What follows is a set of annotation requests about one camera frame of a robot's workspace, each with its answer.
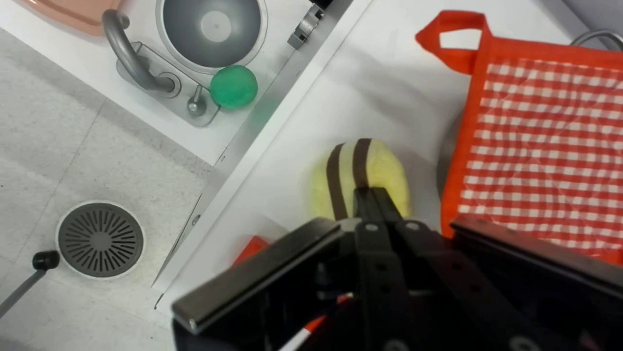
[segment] screw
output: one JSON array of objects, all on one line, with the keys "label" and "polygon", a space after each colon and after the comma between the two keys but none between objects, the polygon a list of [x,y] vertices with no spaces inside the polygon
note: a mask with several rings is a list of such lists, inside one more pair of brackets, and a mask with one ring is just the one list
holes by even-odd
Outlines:
[{"label": "screw", "polygon": [[404,344],[402,340],[390,340],[384,346],[384,351],[410,351],[408,344]]},{"label": "screw", "polygon": [[369,223],[369,225],[367,225],[367,231],[369,231],[369,232],[378,232],[378,225]]},{"label": "screw", "polygon": [[417,223],[408,223],[408,229],[410,229],[410,231],[421,231],[421,225],[417,225]]},{"label": "screw", "polygon": [[530,338],[517,336],[511,340],[511,351],[540,351],[542,348]]}]

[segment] checkered fabric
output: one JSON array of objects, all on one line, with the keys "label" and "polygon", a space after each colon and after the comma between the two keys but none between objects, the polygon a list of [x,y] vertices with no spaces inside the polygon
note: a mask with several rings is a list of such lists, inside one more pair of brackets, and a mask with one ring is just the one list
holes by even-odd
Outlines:
[{"label": "checkered fabric", "polygon": [[458,211],[591,256],[623,248],[623,73],[487,69]]},{"label": "checkered fabric", "polygon": [[[443,34],[478,30],[480,49]],[[443,199],[443,232],[486,217],[623,268],[623,55],[495,37],[478,12],[441,12],[415,39],[472,76]]]}]

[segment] white tile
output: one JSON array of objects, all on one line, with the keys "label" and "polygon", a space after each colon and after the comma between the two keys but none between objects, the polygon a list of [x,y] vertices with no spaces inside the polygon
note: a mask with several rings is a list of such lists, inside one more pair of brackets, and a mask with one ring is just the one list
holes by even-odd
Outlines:
[{"label": "white tile", "polygon": [[199,158],[147,129],[116,104],[108,104],[61,190],[77,199],[75,205],[114,201],[141,221],[147,232],[145,279],[153,283],[207,176],[209,166]]},{"label": "white tile", "polygon": [[[18,287],[32,271],[14,273]],[[49,271],[3,320],[0,349],[174,349],[170,320],[123,283],[75,277],[59,268]]]},{"label": "white tile", "polygon": [[14,262],[57,184],[0,154],[0,258]]},{"label": "white tile", "polygon": [[0,32],[0,258],[14,260],[104,98]]},{"label": "white tile", "polygon": [[0,258],[0,287],[5,285],[5,277],[12,271],[12,268],[14,262]]},{"label": "white tile", "polygon": [[[18,49],[5,53],[5,41]],[[5,34],[0,51],[10,71],[0,76],[0,299],[34,273],[36,252],[55,248],[59,221],[79,203],[119,203],[147,232],[143,262],[119,279],[88,279],[67,264],[44,277],[0,320],[0,349],[174,349],[151,285],[209,166]]]},{"label": "white tile", "polygon": [[0,32],[0,153],[61,180],[104,98]]}]

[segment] green bottle cap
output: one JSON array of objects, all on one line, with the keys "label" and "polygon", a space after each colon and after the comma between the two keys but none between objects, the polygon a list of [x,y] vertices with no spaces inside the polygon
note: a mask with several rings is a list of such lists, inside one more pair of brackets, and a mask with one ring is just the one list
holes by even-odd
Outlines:
[{"label": "green bottle cap", "polygon": [[211,82],[211,96],[229,112],[248,108],[258,96],[256,75],[246,67],[223,69]]}]

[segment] floor drain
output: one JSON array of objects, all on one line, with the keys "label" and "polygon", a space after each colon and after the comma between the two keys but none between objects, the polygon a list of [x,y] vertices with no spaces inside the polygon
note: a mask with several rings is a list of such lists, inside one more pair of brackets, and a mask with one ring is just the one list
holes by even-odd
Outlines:
[{"label": "floor drain", "polygon": [[65,217],[59,250],[69,266],[90,277],[127,273],[143,254],[137,219],[110,203],[88,203]]}]

